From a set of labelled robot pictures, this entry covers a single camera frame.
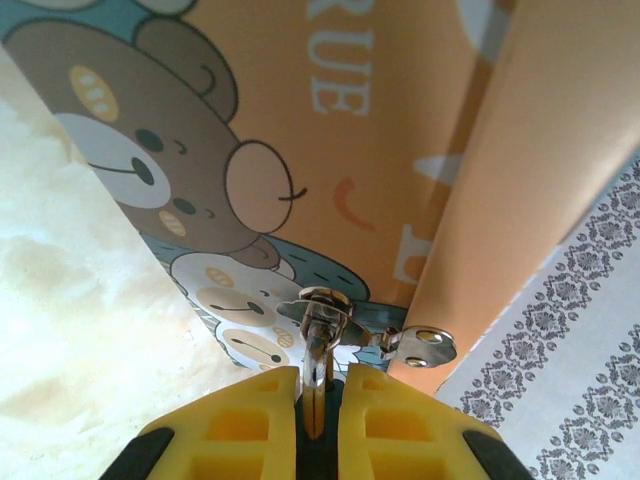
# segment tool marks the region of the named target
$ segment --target black plastic part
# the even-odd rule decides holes
[[[317,440],[309,439],[304,431],[302,396],[296,403],[296,479],[338,480],[338,414],[342,405],[344,383],[333,381],[325,393],[325,429]]]
[[[467,430],[462,436],[491,480],[533,480],[504,442],[477,430]]]
[[[134,438],[100,480],[146,480],[174,435],[170,428],[161,427]]]

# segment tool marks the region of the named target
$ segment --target damask pattern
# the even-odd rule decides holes
[[[639,182],[637,154],[606,199],[592,210],[570,244],[563,248],[565,259],[556,263],[555,273],[536,292],[535,303],[526,306],[521,319],[504,336],[502,347],[493,352],[494,361],[485,363],[471,382],[472,388],[460,397],[461,411],[494,428],[500,427],[513,409],[513,402],[526,393],[549,356],[570,335],[572,324],[579,321],[581,312],[598,294],[601,282],[610,277],[615,263],[637,240]]]
[[[583,480],[597,475],[598,463],[606,462],[616,443],[624,441],[624,430],[638,422],[640,410],[640,325],[629,332],[621,355],[611,356],[606,373],[596,375],[596,386],[587,388],[573,416],[559,425],[559,434],[549,441],[555,448],[543,449],[536,457],[538,468],[529,467],[534,478]]]

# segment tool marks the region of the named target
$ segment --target cartoon bear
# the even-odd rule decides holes
[[[261,234],[280,228],[306,189],[273,148],[229,128],[238,94],[226,61],[169,18],[140,24],[134,43],[43,20],[17,28],[6,48],[136,228],[277,267]]]
[[[187,274],[185,273],[184,277],[181,277],[180,280],[176,279],[172,274],[171,265],[176,259],[195,252],[166,244],[148,235],[142,234],[142,238],[171,276],[180,291],[189,297],[187,290],[181,283],[189,283],[186,278],[184,278]],[[265,282],[278,284],[279,282],[283,282],[283,279],[287,279],[290,282],[294,282],[294,288],[298,290],[303,287],[318,285],[333,288],[349,297],[354,305],[354,320],[366,327],[369,331],[382,333],[387,327],[394,327],[398,330],[403,328],[407,309],[396,305],[370,301],[369,289],[364,280],[344,265],[300,245],[287,242],[286,240],[277,239],[268,235],[266,235],[265,238],[273,243],[281,257],[279,265],[272,269],[272,272],[267,271],[266,273],[260,274],[264,275]],[[252,278],[252,275],[250,271],[246,272],[247,278]],[[203,310],[200,305],[193,301],[192,305],[203,318],[205,324],[211,328],[212,326],[208,318],[210,313]],[[354,352],[354,355],[360,363],[366,363],[381,370],[386,370],[388,366],[388,362],[380,360],[377,347],[364,347]]]
[[[256,270],[232,258],[206,253],[178,257],[170,274],[187,298],[219,320],[216,339],[241,365],[257,370],[302,366],[300,323],[280,315],[280,302],[296,300],[300,286],[269,270]],[[334,370],[346,374],[358,362],[358,347],[338,346]]]

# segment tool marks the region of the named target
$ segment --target metal latch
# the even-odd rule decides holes
[[[332,388],[333,349],[338,345],[378,347],[380,358],[392,358],[411,367],[433,368],[456,355],[453,337],[435,327],[393,327],[373,333],[353,319],[352,302],[342,293],[325,287],[300,291],[299,299],[282,302],[278,313],[300,322],[306,343],[302,372],[305,431],[316,439],[324,431],[325,392]]]

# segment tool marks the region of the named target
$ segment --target bear mouth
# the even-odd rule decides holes
[[[257,350],[258,352],[265,354],[267,357],[271,358],[271,361],[273,363],[280,363],[282,361],[282,357],[280,357],[280,355],[272,355],[269,352],[265,352],[261,348],[256,347],[255,345],[251,345],[250,343],[247,343],[247,342],[245,342],[243,340],[240,340],[239,338],[232,338],[231,341],[233,343],[237,343],[239,345],[246,345],[247,347],[253,348],[254,350]]]
[[[247,302],[247,308],[226,308],[215,304],[210,304],[209,306],[214,310],[220,310],[222,312],[253,312],[258,315],[264,315],[265,313],[262,307],[253,302]]]
[[[93,163],[89,163],[89,166],[96,170],[104,170],[105,172],[137,175],[143,183],[149,186],[152,186],[155,183],[155,179],[153,178],[151,170],[149,170],[149,167],[147,167],[145,163],[138,157],[131,157],[131,170],[123,168],[103,167],[102,165],[96,165]]]

